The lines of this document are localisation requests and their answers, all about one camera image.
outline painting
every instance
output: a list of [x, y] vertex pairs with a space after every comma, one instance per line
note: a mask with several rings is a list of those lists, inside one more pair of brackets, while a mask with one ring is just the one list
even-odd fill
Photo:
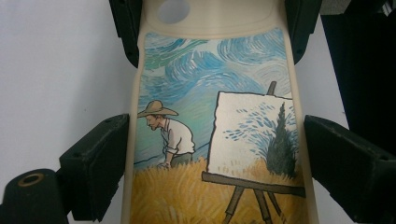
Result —
[[307, 223], [283, 32], [144, 46], [131, 223]]

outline white table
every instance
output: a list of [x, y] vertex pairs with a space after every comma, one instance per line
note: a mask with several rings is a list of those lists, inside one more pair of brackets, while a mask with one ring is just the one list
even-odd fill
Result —
[[[58, 170], [81, 136], [128, 113], [135, 72], [107, 0], [0, 0], [0, 199], [12, 178]], [[347, 126], [320, 18], [296, 72], [304, 114]], [[101, 223], [120, 223], [122, 184]], [[315, 193], [320, 224], [352, 223], [316, 181]]]

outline wheat field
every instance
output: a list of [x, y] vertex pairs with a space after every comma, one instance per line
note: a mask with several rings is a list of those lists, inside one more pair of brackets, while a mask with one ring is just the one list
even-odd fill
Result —
[[[257, 169], [249, 169], [245, 175], [270, 175], [263, 172], [265, 161]], [[201, 178], [206, 169], [206, 160], [179, 165], [172, 169], [150, 167], [134, 172], [131, 224], [172, 223], [206, 224], [222, 223], [235, 186], [205, 182]], [[285, 181], [283, 176], [278, 182]], [[303, 185], [301, 179], [293, 179], [296, 185]], [[275, 194], [282, 210], [280, 217], [265, 194], [273, 223], [308, 223], [305, 198]], [[253, 189], [245, 189], [230, 223], [265, 223]]]

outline phone case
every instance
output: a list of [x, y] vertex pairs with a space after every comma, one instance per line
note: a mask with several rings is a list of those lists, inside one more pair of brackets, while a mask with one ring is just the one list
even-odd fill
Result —
[[146, 0], [123, 223], [318, 223], [280, 0]]

